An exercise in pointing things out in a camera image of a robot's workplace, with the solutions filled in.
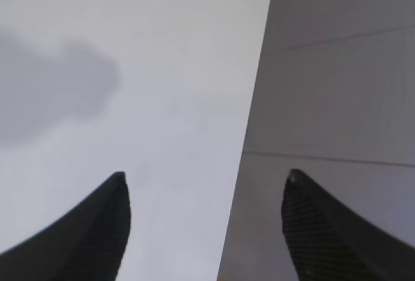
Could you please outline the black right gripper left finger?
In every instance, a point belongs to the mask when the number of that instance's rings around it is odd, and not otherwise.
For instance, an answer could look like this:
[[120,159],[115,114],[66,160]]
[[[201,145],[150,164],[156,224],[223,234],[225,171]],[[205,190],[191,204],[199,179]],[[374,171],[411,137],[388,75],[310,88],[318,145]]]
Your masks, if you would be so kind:
[[115,280],[131,228],[126,175],[115,172],[53,224],[1,254],[2,280]]

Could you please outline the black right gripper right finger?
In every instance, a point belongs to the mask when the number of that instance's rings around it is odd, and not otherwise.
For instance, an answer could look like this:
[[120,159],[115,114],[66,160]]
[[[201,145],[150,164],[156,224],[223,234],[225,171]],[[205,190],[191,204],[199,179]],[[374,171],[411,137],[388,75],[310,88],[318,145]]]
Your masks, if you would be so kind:
[[299,280],[414,279],[414,247],[350,210],[299,169],[286,179],[281,221]]

